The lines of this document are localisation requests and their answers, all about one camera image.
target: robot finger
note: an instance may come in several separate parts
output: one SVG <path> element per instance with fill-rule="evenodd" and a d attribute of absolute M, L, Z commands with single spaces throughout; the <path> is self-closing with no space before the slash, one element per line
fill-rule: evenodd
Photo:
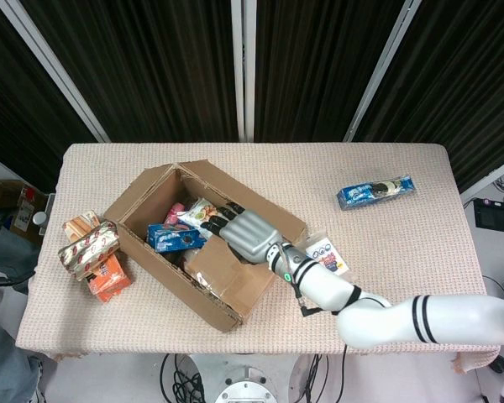
<path fill-rule="evenodd" d="M 234 203 L 233 201 L 228 203 L 227 206 L 229 206 L 232 210 L 234 210 L 238 214 L 241 214 L 244 211 L 244 209 L 239 204 Z"/>
<path fill-rule="evenodd" d="M 224 228 L 226 227 L 226 225 L 228 225 L 228 221 L 219 216 L 212 216 L 211 218 L 209 218 L 209 222 L 218 225 L 220 228 Z"/>
<path fill-rule="evenodd" d="M 216 224 L 213 224 L 212 222 L 202 222 L 202 225 L 200 226 L 202 228 L 207 229 L 208 231 L 211 231 L 215 235 L 220 236 L 220 227 Z"/>
<path fill-rule="evenodd" d="M 231 210 L 229 210 L 228 208 L 226 207 L 219 207 L 218 208 L 218 212 L 220 212 L 223 216 L 225 216 L 228 220 L 233 220 L 234 218 L 236 218 L 236 214 L 234 212 L 232 212 Z"/>

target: white label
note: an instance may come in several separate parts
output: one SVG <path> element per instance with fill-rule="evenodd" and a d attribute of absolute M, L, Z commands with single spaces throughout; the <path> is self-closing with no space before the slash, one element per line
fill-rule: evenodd
<path fill-rule="evenodd" d="M 30 219 L 32 218 L 33 212 L 34 206 L 32 206 L 26 200 L 23 200 L 23 203 L 18 209 L 17 218 L 15 218 L 13 225 L 21 231 L 26 232 L 26 230 L 28 229 L 28 224 L 30 224 Z"/>
<path fill-rule="evenodd" d="M 322 264 L 336 275 L 342 275 L 349 270 L 336 248 L 328 238 L 323 238 L 306 248 L 306 254 L 316 262 Z"/>

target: metal base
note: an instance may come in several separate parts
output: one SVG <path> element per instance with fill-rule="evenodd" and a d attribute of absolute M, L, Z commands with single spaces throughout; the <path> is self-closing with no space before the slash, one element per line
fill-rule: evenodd
<path fill-rule="evenodd" d="M 207 403 L 289 403 L 298 355 L 192 354 Z"/>

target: textured table cover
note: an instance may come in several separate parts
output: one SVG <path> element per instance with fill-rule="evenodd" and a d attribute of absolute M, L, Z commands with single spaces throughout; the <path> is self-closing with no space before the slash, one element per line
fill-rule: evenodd
<path fill-rule="evenodd" d="M 326 229 L 363 290 L 397 303 L 415 295 L 483 294 L 470 230 L 445 149 L 434 144 L 77 144 L 64 156 L 37 274 L 17 345 L 43 353 L 341 353 L 329 313 L 302 318 L 291 287 L 277 279 L 249 320 L 229 333 L 207 325 L 132 259 L 134 283 L 102 304 L 57 258 L 61 224 L 89 209 L 103 214 L 144 169 L 209 159 L 238 181 Z M 353 211 L 340 188 L 409 174 L 417 192 Z M 372 353 L 475 352 L 496 346 L 398 343 Z"/>

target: dark curtain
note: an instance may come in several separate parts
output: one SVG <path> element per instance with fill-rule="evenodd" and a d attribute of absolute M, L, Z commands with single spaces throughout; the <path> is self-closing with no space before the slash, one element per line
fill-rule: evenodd
<path fill-rule="evenodd" d="M 112 141 L 237 141 L 229 0 L 23 0 Z"/>
<path fill-rule="evenodd" d="M 341 141 L 402 0 L 259 0 L 255 141 Z"/>
<path fill-rule="evenodd" d="M 461 191 L 504 164 L 504 0 L 424 0 L 355 140 L 442 144 Z"/>
<path fill-rule="evenodd" d="M 53 191 L 67 148 L 93 141 L 0 10 L 0 162 Z"/>

